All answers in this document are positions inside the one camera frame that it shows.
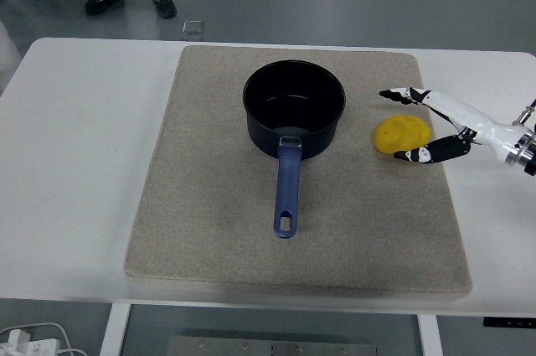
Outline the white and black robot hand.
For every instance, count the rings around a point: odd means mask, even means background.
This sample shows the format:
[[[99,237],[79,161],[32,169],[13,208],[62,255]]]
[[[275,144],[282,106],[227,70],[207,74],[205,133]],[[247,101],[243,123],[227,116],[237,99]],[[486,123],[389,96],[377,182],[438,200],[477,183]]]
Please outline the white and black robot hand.
[[[457,134],[436,139],[422,147],[397,151],[395,158],[414,163],[440,163],[468,154],[471,145],[484,145],[498,161],[518,163],[526,173],[535,169],[535,133],[523,125],[506,125],[471,106],[437,91],[413,87],[381,90],[379,94],[402,104],[427,106],[450,122]]]

